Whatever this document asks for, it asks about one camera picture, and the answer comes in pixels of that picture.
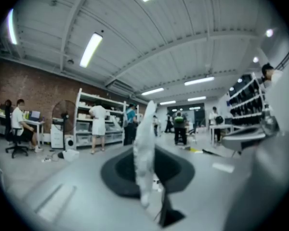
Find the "man in white shirt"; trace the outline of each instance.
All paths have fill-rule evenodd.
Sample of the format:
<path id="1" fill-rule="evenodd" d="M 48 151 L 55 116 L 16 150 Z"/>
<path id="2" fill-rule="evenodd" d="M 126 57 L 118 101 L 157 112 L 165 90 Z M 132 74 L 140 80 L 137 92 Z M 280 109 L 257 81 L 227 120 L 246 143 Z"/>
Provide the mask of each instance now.
<path id="1" fill-rule="evenodd" d="M 270 64 L 266 64 L 262 67 L 262 74 L 266 80 L 270 80 L 272 85 L 274 85 L 282 77 L 283 72 L 275 70 Z"/>
<path id="2" fill-rule="evenodd" d="M 95 106 L 89 110 L 90 115 L 93 116 L 92 123 L 92 150 L 91 154 L 95 153 L 96 136 L 100 136 L 102 140 L 102 151 L 105 150 L 105 117 L 107 115 L 106 109 L 101 106 L 101 102 L 97 101 Z"/>
<path id="3" fill-rule="evenodd" d="M 38 146 L 38 140 L 36 133 L 34 133 L 34 128 L 30 127 L 23 117 L 23 110 L 25 108 L 25 101 L 23 99 L 19 99 L 17 101 L 17 107 L 14 109 L 12 113 L 12 128 L 20 128 L 17 131 L 17 135 L 20 136 L 21 141 L 30 141 L 32 143 L 35 152 L 43 151 Z"/>
<path id="4" fill-rule="evenodd" d="M 209 115 L 209 120 L 210 120 L 210 126 L 215 126 L 216 125 L 216 117 L 218 117 L 218 113 L 217 113 L 217 108 L 216 107 L 213 107 L 213 110 L 212 112 L 210 113 Z M 216 134 L 217 136 L 217 142 L 220 143 L 221 141 L 221 130 L 220 129 L 215 129 L 214 130 L 214 133 Z"/>

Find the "white table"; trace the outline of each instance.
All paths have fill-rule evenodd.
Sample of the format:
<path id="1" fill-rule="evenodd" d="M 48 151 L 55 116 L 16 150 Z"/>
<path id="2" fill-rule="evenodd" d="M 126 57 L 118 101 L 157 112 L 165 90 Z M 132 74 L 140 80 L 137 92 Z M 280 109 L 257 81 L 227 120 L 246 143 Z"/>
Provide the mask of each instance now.
<path id="1" fill-rule="evenodd" d="M 0 118 L 5 119 L 5 114 L 0 112 Z M 41 133 L 42 133 L 42 144 L 44 144 L 44 121 L 31 121 L 31 120 L 27 120 L 25 119 L 24 122 L 30 124 L 30 125 L 34 125 L 37 127 L 37 140 L 38 140 L 38 145 L 40 147 L 40 127 L 41 127 Z"/>
<path id="2" fill-rule="evenodd" d="M 211 134 L 211 144 L 214 145 L 214 132 L 216 129 L 227 129 L 230 128 L 230 131 L 233 132 L 233 125 L 224 124 L 224 125 L 210 125 L 210 134 Z"/>

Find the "metal shelving rack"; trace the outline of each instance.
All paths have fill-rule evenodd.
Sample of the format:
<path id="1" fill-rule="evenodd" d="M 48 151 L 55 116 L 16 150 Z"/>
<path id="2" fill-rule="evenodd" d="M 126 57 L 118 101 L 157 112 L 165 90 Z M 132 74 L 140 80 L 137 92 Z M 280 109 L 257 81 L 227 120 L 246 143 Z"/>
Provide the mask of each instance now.
<path id="1" fill-rule="evenodd" d="M 246 100 L 246 101 L 244 101 L 244 102 L 242 102 L 242 103 L 239 103 L 239 104 L 237 104 L 237 105 L 235 105 L 235 106 L 231 106 L 231 110 L 232 110 L 232 109 L 235 109 L 235 108 L 238 108 L 238 107 L 241 107 L 241 106 L 243 106 L 243 105 L 245 105 L 245 104 L 247 104 L 247 103 L 249 103 L 249 102 L 252 102 L 253 100 L 258 99 L 259 97 L 261 98 L 261 101 L 262 101 L 262 106 L 263 106 L 263 107 L 262 107 L 262 110 L 264 109 L 264 105 L 265 105 L 264 93 L 261 91 L 260 84 L 259 84 L 259 82 L 258 82 L 258 79 L 256 78 L 255 73 L 252 73 L 252 74 L 251 74 L 251 77 L 252 77 L 252 80 L 251 80 L 249 83 L 247 83 L 240 91 L 238 91 L 237 93 L 235 93 L 229 100 L 231 100 L 232 98 L 235 98 L 236 96 L 238 96 L 243 90 L 245 90 L 246 88 L 248 88 L 249 85 L 253 84 L 254 81 L 256 81 L 256 83 L 257 83 L 257 85 L 258 85 L 258 87 L 259 87 L 259 89 L 258 89 L 258 92 L 259 92 L 258 95 L 254 96 L 254 97 L 252 97 L 252 98 L 250 98 L 250 99 L 248 99 L 248 100 Z M 246 118 L 246 117 L 252 117 L 252 116 L 261 116 L 261 115 L 262 115 L 262 112 L 257 112 L 257 113 L 248 114 L 248 115 L 234 116 L 234 117 L 232 117 L 232 119 L 240 119 L 240 118 Z M 235 127 L 235 128 L 238 128 L 238 129 L 241 129 L 241 128 L 244 128 L 245 126 L 234 126 L 234 127 Z"/>
<path id="2" fill-rule="evenodd" d="M 78 122 L 89 122 L 91 124 L 93 122 L 93 119 L 78 118 L 79 110 L 89 111 L 92 108 L 92 106 L 81 104 L 80 103 L 81 100 L 85 100 L 85 101 L 89 101 L 89 102 L 94 102 L 96 100 L 100 100 L 102 102 L 102 104 L 111 105 L 114 108 L 120 108 L 120 111 L 119 110 L 106 109 L 106 111 L 108 111 L 111 115 L 112 114 L 123 115 L 126 112 L 126 108 L 127 108 L 127 104 L 125 101 L 124 102 L 117 102 L 117 101 L 114 101 L 111 99 L 99 97 L 99 96 L 94 95 L 94 94 L 84 93 L 84 92 L 82 92 L 82 88 L 80 88 L 78 95 L 77 95 L 77 99 L 76 99 L 75 115 L 74 115 L 74 129 L 73 129 L 74 142 L 76 144 L 76 148 L 86 147 L 86 146 L 92 145 L 92 141 L 89 141 L 89 139 L 88 139 L 88 143 L 78 143 L 77 142 L 78 141 L 77 136 L 88 136 L 88 138 L 92 136 L 91 131 L 77 130 L 77 123 Z M 105 122 L 106 123 L 113 123 L 110 120 L 105 120 Z M 121 138 L 120 139 L 114 139 L 113 138 L 114 135 L 117 135 L 118 133 L 121 133 Z M 124 129 L 123 128 L 121 128 L 121 130 L 106 131 L 105 135 L 106 135 L 106 141 L 105 141 L 106 144 L 117 143 L 117 142 L 122 142 L 122 144 L 123 144 L 123 141 L 124 141 Z M 97 145 L 101 144 L 101 141 L 99 139 L 97 139 L 96 144 Z"/>

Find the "large round fan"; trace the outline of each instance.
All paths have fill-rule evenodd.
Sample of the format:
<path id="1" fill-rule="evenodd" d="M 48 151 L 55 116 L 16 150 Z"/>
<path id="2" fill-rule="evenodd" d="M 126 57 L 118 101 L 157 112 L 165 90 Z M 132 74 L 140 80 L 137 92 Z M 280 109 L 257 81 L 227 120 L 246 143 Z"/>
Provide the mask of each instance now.
<path id="1" fill-rule="evenodd" d="M 55 126 L 60 131 L 63 131 L 63 134 L 73 130 L 74 113 L 75 113 L 75 105 L 73 102 L 68 100 L 61 100 L 53 108 L 53 119 L 55 118 L 58 121 L 56 122 Z"/>

